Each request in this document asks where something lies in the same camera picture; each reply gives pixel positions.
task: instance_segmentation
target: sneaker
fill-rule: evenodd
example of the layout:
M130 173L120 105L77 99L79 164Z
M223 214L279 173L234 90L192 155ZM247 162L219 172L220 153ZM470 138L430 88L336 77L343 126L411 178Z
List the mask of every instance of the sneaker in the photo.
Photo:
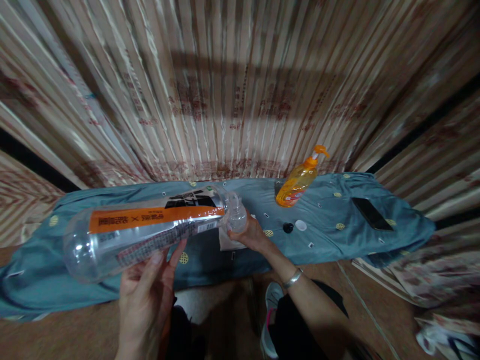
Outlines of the sneaker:
M266 289L265 294L265 304L266 304L266 319L261 330L261 347L265 354L271 359L277 359L277 351L275 350L274 343L270 337L269 330L267 327L269 314L272 309L277 309L279 305L279 300L284 296L282 287L277 282L271 282Z

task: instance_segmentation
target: bangle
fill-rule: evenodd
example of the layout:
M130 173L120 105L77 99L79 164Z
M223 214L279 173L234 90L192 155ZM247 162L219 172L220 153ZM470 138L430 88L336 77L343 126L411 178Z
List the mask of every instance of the bangle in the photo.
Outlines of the bangle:
M302 269L298 268L293 274L293 276L290 278L290 280L283 283L283 287L285 289L292 287L297 282L297 280L300 279L300 276L302 275L302 273L303 273Z

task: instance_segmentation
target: right hand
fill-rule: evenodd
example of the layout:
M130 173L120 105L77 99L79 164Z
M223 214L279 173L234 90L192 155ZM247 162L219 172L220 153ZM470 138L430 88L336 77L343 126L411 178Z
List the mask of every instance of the right hand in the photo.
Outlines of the right hand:
M238 241L253 251L262 253L273 243L265 235L257 219L253 218L249 211L246 212L246 226L243 232L228 231L230 240Z

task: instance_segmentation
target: blue cloth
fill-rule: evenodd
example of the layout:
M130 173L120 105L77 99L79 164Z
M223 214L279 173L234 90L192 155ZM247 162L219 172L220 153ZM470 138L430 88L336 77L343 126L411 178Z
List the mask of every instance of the blue cloth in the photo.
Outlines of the blue cloth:
M382 187L373 175L347 172L318 176L292 208L275 203L280 179L235 179L224 185L236 191L264 230L273 231L271 240L295 264L312 264L366 257L383 266L401 256L401 249L423 245L435 230L432 221ZM202 182L198 186L223 186ZM191 190L188 182L147 183L89 189L69 193L56 204L50 226L46 219L32 238L17 250L11 262L0 269L0 317L71 310L111 301L119 296L120 277L99 284L80 284L67 272L62 260L62 236L69 220L80 210L163 197ZM378 231L369 226L351 198L368 198L385 219L393 220L394 231ZM306 231L287 234L284 223L303 220ZM188 263L179 264L175 288L215 284L221 281L270 270L267 261L250 249L220 252L218 230L192 237L186 246ZM10 276L23 271L22 274Z

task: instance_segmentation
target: black phone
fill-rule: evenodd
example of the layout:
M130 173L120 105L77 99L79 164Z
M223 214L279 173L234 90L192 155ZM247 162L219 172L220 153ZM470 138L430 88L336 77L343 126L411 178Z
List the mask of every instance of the black phone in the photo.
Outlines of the black phone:
M351 199L372 228L380 231L394 230L370 200L361 197L352 197Z

